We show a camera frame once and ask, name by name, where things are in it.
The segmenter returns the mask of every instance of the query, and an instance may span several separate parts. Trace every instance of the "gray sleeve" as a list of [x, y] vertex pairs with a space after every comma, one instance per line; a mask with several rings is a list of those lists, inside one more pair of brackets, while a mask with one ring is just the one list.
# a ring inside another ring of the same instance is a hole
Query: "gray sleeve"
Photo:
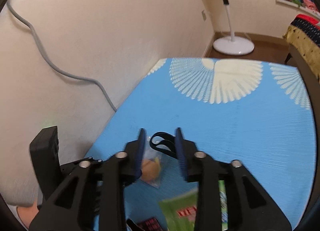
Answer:
[[21, 221], [21, 219], [20, 219], [20, 217], [19, 217], [19, 215], [18, 215], [17, 206], [12, 206], [12, 205], [9, 205], [9, 204], [7, 204], [7, 206], [8, 206], [8, 208], [10, 209], [10, 211], [12, 212], [12, 214], [15, 216], [15, 218], [20, 222], [20, 224], [21, 224], [26, 230], [28, 230], [28, 229], [26, 228], [26, 226], [22, 223], [22, 221]]

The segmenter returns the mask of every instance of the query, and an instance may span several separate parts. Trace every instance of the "windowsill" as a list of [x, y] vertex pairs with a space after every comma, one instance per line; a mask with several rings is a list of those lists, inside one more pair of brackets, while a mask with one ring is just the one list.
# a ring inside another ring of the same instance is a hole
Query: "windowsill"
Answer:
[[317, 18], [317, 19], [320, 19], [320, 13], [317, 14], [317, 13], [315, 13], [315, 12], [312, 12], [310, 9], [305, 8], [305, 7], [303, 7], [303, 6], [298, 7], [297, 4], [292, 3], [292, 2], [290, 2], [290, 1], [287, 1], [287, 0], [276, 0], [276, 3], [277, 3], [277, 4], [287, 5], [287, 6], [296, 8], [296, 9], [300, 9], [300, 10], [302, 10], [303, 12], [308, 13], [308, 14], [310, 14], [311, 16]]

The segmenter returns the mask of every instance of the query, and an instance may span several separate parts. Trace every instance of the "blue table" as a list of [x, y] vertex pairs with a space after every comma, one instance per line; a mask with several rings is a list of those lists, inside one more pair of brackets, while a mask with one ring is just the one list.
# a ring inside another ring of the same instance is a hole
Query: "blue table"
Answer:
[[[307, 91], [298, 70], [238, 59], [160, 60], [115, 113], [86, 156], [108, 159], [137, 138], [181, 127], [185, 139], [214, 159], [239, 159], [296, 227], [308, 202], [316, 138]], [[127, 217], [165, 218], [157, 205], [195, 187], [171, 159], [159, 189], [142, 181], [125, 188]]]

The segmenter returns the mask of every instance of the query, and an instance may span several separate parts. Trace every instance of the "baseboard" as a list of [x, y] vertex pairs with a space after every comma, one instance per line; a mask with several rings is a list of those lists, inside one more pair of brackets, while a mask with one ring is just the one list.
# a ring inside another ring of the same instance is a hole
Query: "baseboard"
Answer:
[[[221, 38], [225, 35], [230, 35], [230, 32], [215, 32], [214, 34], [216, 36], [216, 39]], [[246, 38], [246, 33], [242, 32], [235, 32], [236, 36], [241, 36]], [[273, 43], [273, 44], [278, 44], [278, 45], [283, 45], [289, 47], [289, 44], [287, 41], [283, 38], [278, 38], [278, 37], [273, 37], [269, 35], [262, 35], [262, 34], [252, 34], [252, 33], [247, 33], [247, 35], [251, 38], [252, 41], [262, 41], [262, 42], [268, 42], [268, 43]]]
[[212, 38], [211, 38], [211, 41], [209, 43], [209, 46], [207, 47], [207, 50], [204, 52], [204, 58], [208, 58], [210, 57], [210, 53], [213, 49], [213, 42], [218, 39], [218, 37], [216, 36], [216, 33], [213, 34]]

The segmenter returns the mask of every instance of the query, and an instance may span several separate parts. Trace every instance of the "white wall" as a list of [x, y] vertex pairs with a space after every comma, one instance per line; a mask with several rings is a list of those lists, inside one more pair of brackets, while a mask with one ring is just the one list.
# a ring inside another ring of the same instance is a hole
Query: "white wall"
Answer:
[[[159, 58], [202, 56], [213, 30], [201, 0], [12, 0], [51, 60], [98, 79], [118, 107]], [[55, 73], [26, 26], [0, 13], [0, 192], [31, 202], [28, 146], [58, 125], [60, 162], [81, 158], [113, 115], [100, 89]]]
[[[275, 0], [229, 0], [235, 31], [282, 37], [302, 10], [276, 4]], [[222, 0], [206, 0], [215, 31], [228, 31]]]

